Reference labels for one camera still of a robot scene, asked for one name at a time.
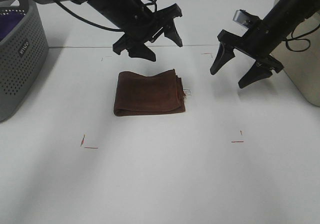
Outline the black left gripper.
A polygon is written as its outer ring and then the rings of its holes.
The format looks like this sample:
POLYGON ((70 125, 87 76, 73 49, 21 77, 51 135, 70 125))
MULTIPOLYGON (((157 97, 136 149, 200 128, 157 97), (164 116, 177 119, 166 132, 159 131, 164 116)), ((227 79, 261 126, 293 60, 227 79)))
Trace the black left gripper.
POLYGON ((161 34, 164 34, 178 47, 182 47, 183 42, 174 23, 174 18, 181 16, 182 10, 176 3, 152 12, 148 23, 127 29, 124 35, 112 45, 113 51, 121 53, 127 50, 131 58, 156 61, 155 53, 146 46, 146 42, 154 42, 161 34))

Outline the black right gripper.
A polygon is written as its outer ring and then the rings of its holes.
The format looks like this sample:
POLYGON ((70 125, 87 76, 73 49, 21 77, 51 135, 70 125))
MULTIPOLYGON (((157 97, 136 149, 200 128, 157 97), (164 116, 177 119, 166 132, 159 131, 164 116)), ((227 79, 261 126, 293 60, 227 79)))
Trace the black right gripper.
POLYGON ((255 40, 247 41, 245 37, 240 37, 224 29, 218 34, 217 38, 219 40, 219 49, 210 68, 211 75, 215 75, 227 62, 235 57, 235 49, 256 61, 238 82, 240 89, 259 80, 271 77, 272 72, 270 69, 279 73, 284 68, 281 62, 270 55, 271 51, 264 53, 262 49, 256 48, 258 43, 255 40))

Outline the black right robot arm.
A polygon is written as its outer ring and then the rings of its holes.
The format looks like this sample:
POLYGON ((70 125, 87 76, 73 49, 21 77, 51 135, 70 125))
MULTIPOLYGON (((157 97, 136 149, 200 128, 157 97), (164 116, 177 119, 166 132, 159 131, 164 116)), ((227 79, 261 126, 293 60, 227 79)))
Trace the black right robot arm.
POLYGON ((254 82, 272 76, 273 72, 283 70, 280 61, 271 56, 271 52, 282 42, 294 40, 288 38, 296 27, 310 18, 320 9, 320 0, 279 0, 270 12, 260 19, 243 9, 233 16, 234 22, 247 29, 243 36, 222 30, 217 38, 219 49, 210 68, 215 75, 228 61, 235 57, 238 50, 255 60, 253 66, 240 79, 238 85, 244 88, 254 82))

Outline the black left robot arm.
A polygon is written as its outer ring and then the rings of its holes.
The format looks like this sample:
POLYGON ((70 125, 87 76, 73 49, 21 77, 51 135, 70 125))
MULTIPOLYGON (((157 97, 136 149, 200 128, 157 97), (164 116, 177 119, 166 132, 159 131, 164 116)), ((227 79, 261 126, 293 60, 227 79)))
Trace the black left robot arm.
POLYGON ((182 47, 174 19, 181 17, 182 10, 175 3, 169 7, 158 9, 157 0, 33 0, 39 4, 56 3, 73 17, 94 27, 123 32, 123 36, 113 44, 113 52, 120 55, 123 50, 131 58, 142 58, 156 61, 155 53, 146 46, 146 42, 155 42, 161 35, 182 47), (64 1, 75 4, 88 3, 93 9, 104 16, 115 28, 105 27, 91 22, 68 9, 64 1))

